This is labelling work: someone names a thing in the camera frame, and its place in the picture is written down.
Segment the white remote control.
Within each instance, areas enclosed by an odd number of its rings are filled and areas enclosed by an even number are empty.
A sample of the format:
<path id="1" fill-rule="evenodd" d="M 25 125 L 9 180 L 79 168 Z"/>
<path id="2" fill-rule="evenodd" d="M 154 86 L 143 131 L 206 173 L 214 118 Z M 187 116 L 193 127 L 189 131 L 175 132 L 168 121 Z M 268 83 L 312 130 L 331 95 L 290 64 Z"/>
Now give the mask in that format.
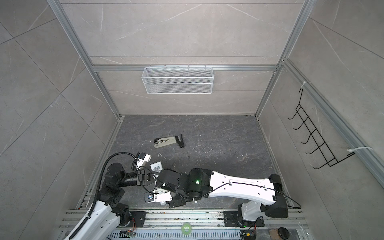
<path id="1" fill-rule="evenodd" d="M 151 170 L 153 173 L 158 175 L 163 170 L 163 165 L 161 162 L 156 162 L 151 164 Z"/>

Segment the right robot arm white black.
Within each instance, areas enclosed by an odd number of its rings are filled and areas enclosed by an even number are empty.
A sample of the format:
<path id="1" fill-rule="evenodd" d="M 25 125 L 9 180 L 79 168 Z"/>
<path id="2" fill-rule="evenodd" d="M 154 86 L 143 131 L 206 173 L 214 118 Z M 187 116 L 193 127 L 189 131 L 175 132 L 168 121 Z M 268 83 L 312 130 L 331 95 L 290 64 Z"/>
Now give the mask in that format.
<path id="1" fill-rule="evenodd" d="M 237 215 L 230 217 L 234 224 L 243 228 L 257 222 L 262 216 L 285 219 L 289 216 L 281 177 L 276 174 L 266 179 L 246 179 L 227 176 L 216 171 L 195 168 L 188 174 L 162 170 L 156 176 L 158 192 L 149 202 L 184 206 L 203 198 L 230 197 L 247 200 L 238 206 Z"/>

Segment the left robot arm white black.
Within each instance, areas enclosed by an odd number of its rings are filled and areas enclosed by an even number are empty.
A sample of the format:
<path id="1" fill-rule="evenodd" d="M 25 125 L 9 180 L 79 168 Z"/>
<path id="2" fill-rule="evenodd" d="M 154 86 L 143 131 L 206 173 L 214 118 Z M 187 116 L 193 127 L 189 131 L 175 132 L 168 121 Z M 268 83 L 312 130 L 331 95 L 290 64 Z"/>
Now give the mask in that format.
<path id="1" fill-rule="evenodd" d="M 130 207 L 121 203 L 124 187 L 139 187 L 155 182 L 148 169 L 126 173 L 120 163 L 111 164 L 104 175 L 104 182 L 96 194 L 91 208 L 66 237 L 67 240 L 106 240 L 118 227 L 141 228 L 146 212 L 130 212 Z"/>

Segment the green round sticker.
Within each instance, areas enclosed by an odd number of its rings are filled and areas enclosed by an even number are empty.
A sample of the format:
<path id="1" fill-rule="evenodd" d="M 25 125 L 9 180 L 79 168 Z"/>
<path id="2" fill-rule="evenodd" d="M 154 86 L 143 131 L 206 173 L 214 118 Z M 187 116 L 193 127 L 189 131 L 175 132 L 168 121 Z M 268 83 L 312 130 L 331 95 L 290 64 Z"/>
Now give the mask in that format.
<path id="1" fill-rule="evenodd" d="M 188 236 L 192 232 L 192 225 L 190 223 L 183 223 L 181 227 L 182 234 Z"/>

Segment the grey black stapler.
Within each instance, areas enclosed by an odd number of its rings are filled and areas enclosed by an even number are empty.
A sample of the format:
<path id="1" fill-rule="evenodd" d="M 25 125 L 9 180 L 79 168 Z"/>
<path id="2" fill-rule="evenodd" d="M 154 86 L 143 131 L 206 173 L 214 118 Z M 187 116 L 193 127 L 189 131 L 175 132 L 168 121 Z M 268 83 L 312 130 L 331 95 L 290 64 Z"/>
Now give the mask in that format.
<path id="1" fill-rule="evenodd" d="M 172 144 L 178 144 L 178 146 L 180 148 L 185 147 L 185 143 L 184 143 L 184 139 L 183 139 L 182 134 L 180 134 L 179 136 L 175 136 L 175 137 L 156 138 L 154 140 L 154 144 L 155 144 L 154 145 L 155 148 L 162 148 L 162 147 L 169 146 Z"/>

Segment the black round cap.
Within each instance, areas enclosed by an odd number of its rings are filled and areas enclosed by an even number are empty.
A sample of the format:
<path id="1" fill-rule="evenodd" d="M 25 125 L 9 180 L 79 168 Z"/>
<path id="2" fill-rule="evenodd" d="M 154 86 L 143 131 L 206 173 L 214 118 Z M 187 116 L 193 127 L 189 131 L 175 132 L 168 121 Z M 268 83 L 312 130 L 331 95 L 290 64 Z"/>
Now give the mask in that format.
<path id="1" fill-rule="evenodd" d="M 278 228 L 278 236 L 281 240 L 288 240 L 291 236 L 291 233 L 288 229 L 280 227 Z"/>

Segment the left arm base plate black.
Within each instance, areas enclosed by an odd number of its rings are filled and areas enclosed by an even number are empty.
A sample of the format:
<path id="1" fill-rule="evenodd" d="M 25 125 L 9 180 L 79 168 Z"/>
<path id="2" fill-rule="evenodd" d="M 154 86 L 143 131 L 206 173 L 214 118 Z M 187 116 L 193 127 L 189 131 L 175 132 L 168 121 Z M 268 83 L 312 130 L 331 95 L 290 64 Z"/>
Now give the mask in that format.
<path id="1" fill-rule="evenodd" d="M 120 216 L 120 228 L 143 228 L 147 212 L 145 211 L 134 211 L 125 212 Z"/>

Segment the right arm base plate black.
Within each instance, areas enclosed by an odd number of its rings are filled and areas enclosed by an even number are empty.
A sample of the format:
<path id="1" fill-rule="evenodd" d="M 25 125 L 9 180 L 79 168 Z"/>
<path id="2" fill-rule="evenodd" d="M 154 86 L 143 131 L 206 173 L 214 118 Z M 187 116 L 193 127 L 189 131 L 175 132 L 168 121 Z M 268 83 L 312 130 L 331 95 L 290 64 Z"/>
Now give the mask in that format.
<path id="1" fill-rule="evenodd" d="M 255 221 L 246 221 L 238 211 L 224 211 L 223 214 L 225 227 L 239 227 L 244 229 L 248 227 L 265 226 L 263 217 L 258 217 Z"/>

